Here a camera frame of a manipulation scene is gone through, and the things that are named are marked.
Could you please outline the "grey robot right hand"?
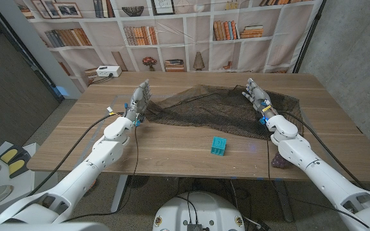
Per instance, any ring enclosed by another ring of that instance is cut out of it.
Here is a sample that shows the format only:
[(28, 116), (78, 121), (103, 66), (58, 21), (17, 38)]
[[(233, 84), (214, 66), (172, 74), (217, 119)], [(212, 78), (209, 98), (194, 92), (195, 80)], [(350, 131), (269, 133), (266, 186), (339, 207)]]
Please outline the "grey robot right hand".
[(278, 114), (272, 105), (268, 93), (259, 87), (252, 78), (247, 80), (246, 88), (242, 95), (252, 103), (255, 111), (261, 114), (261, 124), (267, 123), (271, 117)]

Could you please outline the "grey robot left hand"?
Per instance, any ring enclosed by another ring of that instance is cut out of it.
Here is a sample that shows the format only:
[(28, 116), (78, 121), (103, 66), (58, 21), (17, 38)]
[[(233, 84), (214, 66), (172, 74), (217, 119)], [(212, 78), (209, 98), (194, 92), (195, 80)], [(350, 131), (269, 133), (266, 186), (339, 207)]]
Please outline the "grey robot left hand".
[(149, 79), (147, 79), (134, 90), (125, 112), (125, 118), (131, 120), (134, 125), (137, 125), (138, 121), (142, 123), (151, 95)]

